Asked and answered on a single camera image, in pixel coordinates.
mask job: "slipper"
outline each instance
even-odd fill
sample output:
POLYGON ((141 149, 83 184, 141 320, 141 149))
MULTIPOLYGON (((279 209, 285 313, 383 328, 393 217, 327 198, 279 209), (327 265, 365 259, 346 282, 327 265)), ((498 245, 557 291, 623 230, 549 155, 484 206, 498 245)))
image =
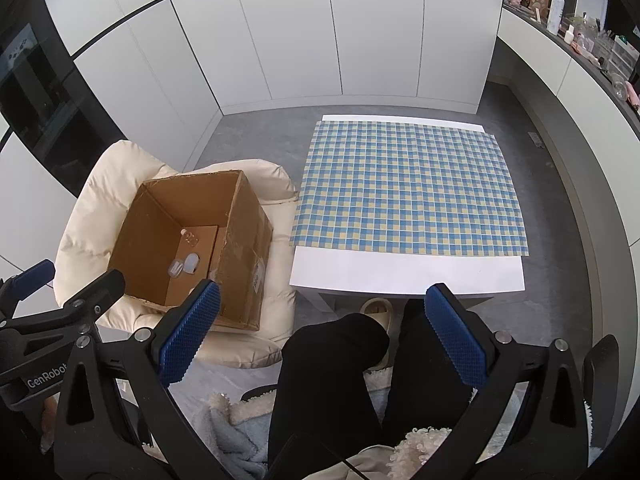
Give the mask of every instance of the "slipper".
MULTIPOLYGON (((365 316, 369 316, 371 319, 374 319, 375 321, 380 323, 387 334, 391 330, 391 321, 393 319, 393 305, 391 305, 391 302, 389 300, 386 300, 385 298, 373 298, 360 307, 360 313, 364 314, 365 316)), ((386 354, 382 358, 382 361, 380 361, 377 365, 369 368, 369 370, 382 370, 383 368, 386 368, 388 364, 389 350, 386 351, 386 354)))

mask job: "gray concrete floor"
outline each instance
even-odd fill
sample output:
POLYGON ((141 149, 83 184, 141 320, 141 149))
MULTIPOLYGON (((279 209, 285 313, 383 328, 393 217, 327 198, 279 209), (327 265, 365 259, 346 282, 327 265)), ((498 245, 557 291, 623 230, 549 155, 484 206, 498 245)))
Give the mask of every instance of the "gray concrete floor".
MULTIPOLYGON (((581 369, 591 348, 591 299, 580 235, 551 157, 545 148, 533 144, 528 132, 535 127, 509 88, 487 83, 477 115, 407 107, 323 106, 225 116, 196 167, 263 158, 282 165, 299 186, 314 127, 323 114, 461 121, 482 124, 493 134, 510 169, 527 231, 530 255, 523 258, 526 290, 500 294, 472 310, 492 330, 507 330, 521 343, 548 345, 555 338, 564 338, 581 369)), ((365 299, 338 297, 333 315, 316 311, 299 297, 296 327, 354 312, 365 299)), ((397 329, 402 301, 394 303, 398 307, 397 329)))

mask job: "blue and yellow plaid cloth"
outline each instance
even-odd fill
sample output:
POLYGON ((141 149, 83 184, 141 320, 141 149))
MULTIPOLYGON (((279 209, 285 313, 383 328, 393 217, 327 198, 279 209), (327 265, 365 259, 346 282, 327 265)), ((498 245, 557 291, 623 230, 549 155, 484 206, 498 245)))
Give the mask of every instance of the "blue and yellow plaid cloth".
POLYGON ((388 253, 528 255, 494 136, 374 121, 316 125, 291 241, 388 253))

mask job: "metal screw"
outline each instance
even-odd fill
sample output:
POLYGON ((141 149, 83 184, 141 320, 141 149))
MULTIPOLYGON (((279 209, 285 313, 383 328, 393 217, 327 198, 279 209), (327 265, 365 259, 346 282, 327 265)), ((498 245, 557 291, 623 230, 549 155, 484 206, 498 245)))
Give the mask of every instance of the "metal screw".
POLYGON ((81 335, 78 340, 76 340, 76 346, 78 348, 84 348, 91 342, 91 338, 87 335, 81 335))
POLYGON ((506 345, 507 343, 513 341, 513 337, 511 337, 511 334, 509 332, 505 332, 504 330, 498 330, 498 332, 496 332, 494 336, 495 340, 498 343, 502 343, 503 345, 506 345))
POLYGON ((136 339, 136 341, 140 341, 142 343, 143 341, 146 341, 151 337, 151 330, 149 330, 148 328, 141 328, 140 330, 136 330, 136 333, 133 335, 133 337, 136 339))
POLYGON ((566 352, 569 349, 569 343, 564 339, 556 339, 554 345, 556 345, 556 348, 561 352, 566 352))

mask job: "white table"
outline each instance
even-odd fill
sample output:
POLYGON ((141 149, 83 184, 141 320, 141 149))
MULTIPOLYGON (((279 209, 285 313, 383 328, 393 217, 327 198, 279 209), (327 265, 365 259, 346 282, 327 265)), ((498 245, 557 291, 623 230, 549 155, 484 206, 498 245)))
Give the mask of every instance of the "white table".
MULTIPOLYGON (((421 118, 324 116, 323 121, 395 121, 475 129, 482 126, 421 118)), ((462 298, 490 298, 524 290, 520 256, 432 256, 297 246, 291 286, 316 308, 332 311, 321 294, 367 294, 421 298, 434 283, 445 283, 462 298)))

